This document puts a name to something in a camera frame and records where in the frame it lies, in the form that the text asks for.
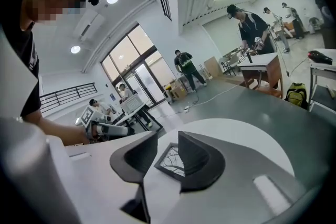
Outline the light wooden board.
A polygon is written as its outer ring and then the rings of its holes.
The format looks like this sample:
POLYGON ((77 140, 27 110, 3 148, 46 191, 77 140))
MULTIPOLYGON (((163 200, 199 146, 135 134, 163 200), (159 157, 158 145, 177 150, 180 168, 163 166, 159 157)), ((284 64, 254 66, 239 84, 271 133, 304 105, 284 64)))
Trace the light wooden board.
POLYGON ((223 76, 222 69, 215 57, 211 57, 205 60, 204 67, 213 78, 219 78, 223 76))

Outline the large glass entrance door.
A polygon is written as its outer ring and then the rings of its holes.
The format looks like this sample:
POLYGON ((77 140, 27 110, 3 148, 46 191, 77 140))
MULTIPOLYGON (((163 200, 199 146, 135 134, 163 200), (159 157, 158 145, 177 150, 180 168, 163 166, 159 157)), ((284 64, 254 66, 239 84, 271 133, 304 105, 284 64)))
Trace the large glass entrance door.
POLYGON ((165 87, 176 76, 140 25, 136 25, 105 56, 101 65, 120 97, 125 84, 149 107, 164 102, 165 87))

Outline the cardboard box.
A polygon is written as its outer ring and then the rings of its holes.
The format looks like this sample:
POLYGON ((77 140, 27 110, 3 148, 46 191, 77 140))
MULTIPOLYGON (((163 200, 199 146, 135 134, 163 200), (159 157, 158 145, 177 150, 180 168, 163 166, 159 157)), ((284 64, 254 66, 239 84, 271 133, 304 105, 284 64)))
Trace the cardboard box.
POLYGON ((187 92, 182 85, 175 85, 171 92, 176 100, 182 100, 187 96, 187 92))

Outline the person's black shirt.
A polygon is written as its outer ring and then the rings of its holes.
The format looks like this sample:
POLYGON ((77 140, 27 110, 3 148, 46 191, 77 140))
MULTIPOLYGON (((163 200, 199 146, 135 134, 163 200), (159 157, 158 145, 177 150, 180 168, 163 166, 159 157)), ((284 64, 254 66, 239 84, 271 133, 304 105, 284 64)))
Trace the person's black shirt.
POLYGON ((13 50, 16 52, 18 57, 24 63, 24 65, 30 70, 30 72, 37 79, 37 83, 29 95, 23 110, 21 112, 21 117, 26 117, 27 115, 40 109, 41 102, 39 97, 39 58, 37 51, 35 49, 35 41, 32 29, 27 31, 22 31, 19 24, 10 23, 6 21, 2 24, 4 33, 12 46, 13 50))

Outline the white metal cart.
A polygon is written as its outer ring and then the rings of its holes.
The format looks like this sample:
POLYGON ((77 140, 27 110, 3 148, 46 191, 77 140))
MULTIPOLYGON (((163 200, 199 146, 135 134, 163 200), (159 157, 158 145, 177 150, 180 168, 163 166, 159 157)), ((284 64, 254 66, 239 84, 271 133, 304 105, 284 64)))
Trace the white metal cart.
POLYGON ((314 49, 333 59, 332 65, 310 60, 308 110, 321 118, 336 119, 336 49, 314 49))

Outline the green backpack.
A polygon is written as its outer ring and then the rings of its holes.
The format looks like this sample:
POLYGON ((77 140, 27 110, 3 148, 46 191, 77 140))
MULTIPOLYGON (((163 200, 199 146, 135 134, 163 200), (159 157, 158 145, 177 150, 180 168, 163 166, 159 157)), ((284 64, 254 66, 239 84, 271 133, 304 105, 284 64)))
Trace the green backpack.
POLYGON ((305 84, 293 82, 286 93, 285 101, 306 110, 308 108, 308 102, 305 84))

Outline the person's left forearm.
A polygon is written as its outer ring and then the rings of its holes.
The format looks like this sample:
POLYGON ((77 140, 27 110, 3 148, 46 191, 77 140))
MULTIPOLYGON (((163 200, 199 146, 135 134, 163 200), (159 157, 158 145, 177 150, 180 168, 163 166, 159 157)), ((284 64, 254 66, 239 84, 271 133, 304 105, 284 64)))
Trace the person's left forearm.
POLYGON ((45 119, 40 110, 24 116, 23 120, 38 126, 46 135, 52 135, 60 138, 64 146, 89 144, 85 128, 79 126, 64 126, 52 122, 45 119))

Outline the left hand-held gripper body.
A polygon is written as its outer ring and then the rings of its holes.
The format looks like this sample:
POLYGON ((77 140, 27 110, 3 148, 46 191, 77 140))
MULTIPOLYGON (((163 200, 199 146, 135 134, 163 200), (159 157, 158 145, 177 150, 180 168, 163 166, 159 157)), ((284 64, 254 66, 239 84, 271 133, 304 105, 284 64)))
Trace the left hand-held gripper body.
POLYGON ((86 137, 91 143, 110 140, 110 135, 107 134, 109 125, 112 125, 111 116, 104 115, 89 105, 86 106, 82 115, 78 118, 78 126, 85 128, 86 137))

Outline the black stair railing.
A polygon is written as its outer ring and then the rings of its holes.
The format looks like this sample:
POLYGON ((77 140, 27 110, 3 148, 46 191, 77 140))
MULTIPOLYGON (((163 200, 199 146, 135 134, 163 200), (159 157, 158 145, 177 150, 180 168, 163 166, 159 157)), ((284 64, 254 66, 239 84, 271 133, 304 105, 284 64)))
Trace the black stair railing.
POLYGON ((42 113, 53 110, 71 101, 98 93, 95 83, 87 83, 40 96, 42 113))

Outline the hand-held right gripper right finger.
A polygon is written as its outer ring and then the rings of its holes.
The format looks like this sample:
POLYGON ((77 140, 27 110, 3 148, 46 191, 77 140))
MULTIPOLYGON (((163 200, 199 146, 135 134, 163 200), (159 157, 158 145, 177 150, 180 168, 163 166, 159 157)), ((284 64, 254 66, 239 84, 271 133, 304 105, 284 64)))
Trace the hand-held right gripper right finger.
POLYGON ((191 132, 177 139, 181 181, 154 167, 145 177, 155 224, 293 224, 320 190, 255 149, 191 132))

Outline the round white table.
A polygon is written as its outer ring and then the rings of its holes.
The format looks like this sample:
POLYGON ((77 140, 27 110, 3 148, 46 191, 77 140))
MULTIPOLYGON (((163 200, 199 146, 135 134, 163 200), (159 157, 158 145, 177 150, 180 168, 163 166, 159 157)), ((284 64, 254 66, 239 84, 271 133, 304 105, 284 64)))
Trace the round white table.
POLYGON ((159 194, 160 191, 164 191, 165 187, 168 188, 168 194, 178 193, 177 188, 179 182, 154 167, 154 164, 159 160, 159 157, 161 157, 168 145, 171 142, 177 143, 178 131, 207 135, 219 140, 252 148, 262 153, 290 175, 295 175, 285 151, 280 144, 265 131, 239 120, 221 118, 203 119, 180 125, 159 138, 157 156, 144 179, 145 190, 149 193, 159 194))

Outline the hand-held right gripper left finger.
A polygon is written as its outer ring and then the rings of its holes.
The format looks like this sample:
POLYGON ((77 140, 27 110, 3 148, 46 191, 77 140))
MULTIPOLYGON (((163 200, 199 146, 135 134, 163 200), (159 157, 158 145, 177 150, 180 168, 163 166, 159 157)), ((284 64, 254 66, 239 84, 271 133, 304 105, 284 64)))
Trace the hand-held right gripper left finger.
POLYGON ((109 223, 150 224, 144 178, 158 149, 158 135, 143 132, 117 140, 68 146, 74 171, 86 184, 90 208, 109 223))

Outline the black picture frame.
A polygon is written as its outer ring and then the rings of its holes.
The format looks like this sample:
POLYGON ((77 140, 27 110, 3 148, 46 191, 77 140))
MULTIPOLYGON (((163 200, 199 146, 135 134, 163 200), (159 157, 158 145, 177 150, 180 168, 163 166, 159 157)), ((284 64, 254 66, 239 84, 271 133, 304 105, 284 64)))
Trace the black picture frame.
POLYGON ((178 152, 178 144, 170 143, 154 167, 165 175, 181 182, 185 177, 185 170, 178 152))

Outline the black hair dryer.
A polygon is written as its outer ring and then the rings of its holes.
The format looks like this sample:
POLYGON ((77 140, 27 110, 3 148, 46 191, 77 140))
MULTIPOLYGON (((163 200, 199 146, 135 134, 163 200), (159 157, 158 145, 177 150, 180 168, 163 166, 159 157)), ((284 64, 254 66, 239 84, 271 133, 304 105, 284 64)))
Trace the black hair dryer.
POLYGON ((312 60, 315 63, 323 63, 326 65, 332 65, 333 59, 326 56, 325 54, 317 51, 317 50, 312 50, 308 52, 308 58, 312 60))

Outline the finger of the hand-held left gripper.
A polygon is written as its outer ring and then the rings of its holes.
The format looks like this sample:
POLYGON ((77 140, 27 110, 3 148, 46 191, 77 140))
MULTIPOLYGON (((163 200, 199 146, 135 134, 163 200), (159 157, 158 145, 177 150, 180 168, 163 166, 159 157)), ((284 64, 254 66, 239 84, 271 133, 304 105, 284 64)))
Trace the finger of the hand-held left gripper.
POLYGON ((96 131, 99 135, 105 135, 107 137, 125 137, 135 134, 133 128, 105 123, 98 123, 96 125, 96 131))

